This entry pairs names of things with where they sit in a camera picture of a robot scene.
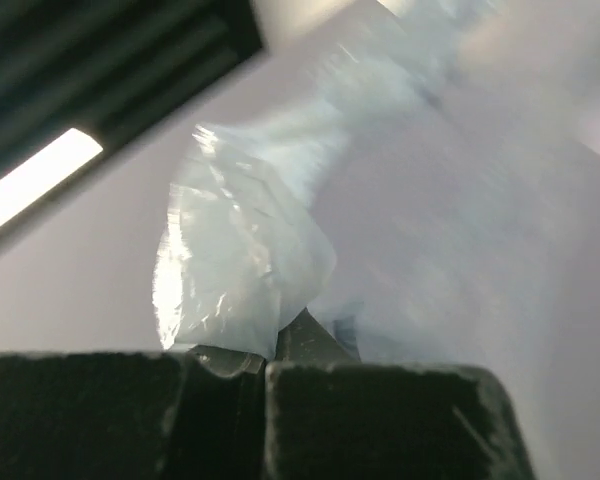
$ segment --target black object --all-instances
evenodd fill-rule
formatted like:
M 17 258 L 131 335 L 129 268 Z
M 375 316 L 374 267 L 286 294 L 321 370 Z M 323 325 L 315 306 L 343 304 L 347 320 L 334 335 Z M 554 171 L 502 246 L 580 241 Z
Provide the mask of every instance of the black object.
M 213 347 L 0 354 L 0 480 L 533 479 L 488 372 L 360 365 L 307 312 L 280 339 L 299 363 L 266 372 Z
M 0 0 L 0 177 L 71 127 L 91 170 L 261 49 L 249 0 Z
M 529 480 L 509 398 L 484 370 L 267 368 L 266 478 Z

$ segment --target light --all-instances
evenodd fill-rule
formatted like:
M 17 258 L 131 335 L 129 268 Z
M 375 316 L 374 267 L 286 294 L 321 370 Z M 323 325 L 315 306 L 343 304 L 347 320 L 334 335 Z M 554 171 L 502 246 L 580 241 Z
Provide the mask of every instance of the light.
M 98 142 L 72 128 L 0 179 L 0 227 L 100 152 Z

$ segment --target dark ceiling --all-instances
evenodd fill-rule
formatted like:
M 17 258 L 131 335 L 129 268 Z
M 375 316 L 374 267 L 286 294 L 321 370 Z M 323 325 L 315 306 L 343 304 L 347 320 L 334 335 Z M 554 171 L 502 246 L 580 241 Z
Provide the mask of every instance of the dark ceiling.
M 248 0 L 0 0 L 0 177 L 70 127 L 106 163 L 261 48 Z

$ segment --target blurred plastic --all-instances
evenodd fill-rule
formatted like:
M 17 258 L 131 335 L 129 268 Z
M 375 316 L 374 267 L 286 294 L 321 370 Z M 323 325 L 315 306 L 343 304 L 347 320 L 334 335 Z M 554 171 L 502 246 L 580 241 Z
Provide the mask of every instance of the blurred plastic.
M 315 67 L 316 88 L 262 121 L 205 126 L 173 181 L 154 280 L 165 348 L 203 344 L 272 358 L 277 333 L 335 263 L 306 208 L 351 132 L 409 112 L 453 68 L 484 0 L 421 1 L 367 19 Z

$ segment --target black vent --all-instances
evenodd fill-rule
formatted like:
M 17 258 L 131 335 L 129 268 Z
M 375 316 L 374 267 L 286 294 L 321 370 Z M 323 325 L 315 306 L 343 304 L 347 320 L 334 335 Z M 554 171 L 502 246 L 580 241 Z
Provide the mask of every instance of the black vent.
M 102 164 L 261 47 L 248 0 L 0 0 L 0 177 L 71 127 Z

